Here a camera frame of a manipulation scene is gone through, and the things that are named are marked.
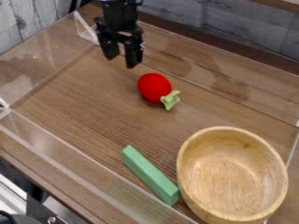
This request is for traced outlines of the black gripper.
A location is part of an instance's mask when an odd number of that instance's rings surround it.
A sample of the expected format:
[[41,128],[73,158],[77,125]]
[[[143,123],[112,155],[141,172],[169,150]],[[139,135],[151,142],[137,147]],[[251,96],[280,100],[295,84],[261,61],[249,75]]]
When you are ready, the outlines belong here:
[[143,29],[137,25],[137,7],[144,0],[98,0],[102,17],[96,23],[97,41],[108,60],[119,54],[119,43],[124,43],[125,66],[133,68],[143,61]]

